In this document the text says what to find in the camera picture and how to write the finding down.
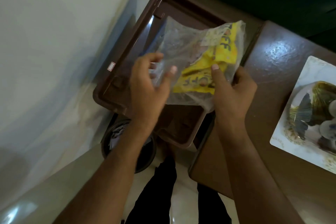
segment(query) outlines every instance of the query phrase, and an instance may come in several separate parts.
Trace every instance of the yellow snack packet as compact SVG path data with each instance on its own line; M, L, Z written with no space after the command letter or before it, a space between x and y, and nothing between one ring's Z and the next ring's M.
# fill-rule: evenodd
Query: yellow snack packet
M235 44L238 23L232 23L220 31L210 29L202 40L200 47L208 49L189 67L185 68L173 87L174 93L200 92L215 93L215 85L211 77L211 66L218 64L224 73L228 64L237 61L237 47Z

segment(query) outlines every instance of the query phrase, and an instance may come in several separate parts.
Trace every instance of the person's left hand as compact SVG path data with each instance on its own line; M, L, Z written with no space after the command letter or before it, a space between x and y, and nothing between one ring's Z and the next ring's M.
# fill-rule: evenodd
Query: person's left hand
M151 82L148 69L155 69L151 62L159 62L162 53L149 53L137 59L130 79L132 98L132 120L138 121L151 130L154 128L159 115L170 93L171 79L177 71L172 66L164 75L161 85L155 88Z

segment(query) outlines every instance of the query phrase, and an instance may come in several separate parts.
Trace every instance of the leg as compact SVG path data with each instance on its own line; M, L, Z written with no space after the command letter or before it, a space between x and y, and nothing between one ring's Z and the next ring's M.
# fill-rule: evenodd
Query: leg
M225 205L216 191L197 184L198 190L198 223L231 224Z
M126 224L169 224L170 200L176 181L175 161L171 156L155 169L154 176L141 192Z

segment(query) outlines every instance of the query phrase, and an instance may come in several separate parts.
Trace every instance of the table surface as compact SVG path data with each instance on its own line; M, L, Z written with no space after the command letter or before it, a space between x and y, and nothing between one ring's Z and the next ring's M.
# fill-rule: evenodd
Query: table surface
M277 24L263 25L244 67L258 84L247 113L247 132L282 191L303 219L335 223L336 175L270 144L309 56L336 65L336 54ZM191 179L233 198L225 158L216 133L201 145L189 169Z

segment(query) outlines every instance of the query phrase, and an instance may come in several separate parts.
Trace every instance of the brown tray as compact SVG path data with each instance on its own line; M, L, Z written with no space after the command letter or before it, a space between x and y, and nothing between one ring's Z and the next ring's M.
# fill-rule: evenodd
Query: brown tray
M154 40L167 16L196 28L218 27L227 20L193 0L150 0L135 24L125 48L114 55L115 67L95 88L93 99L99 105L132 118L129 77L137 57ZM181 148L191 145L206 112L200 106L166 105L154 132Z

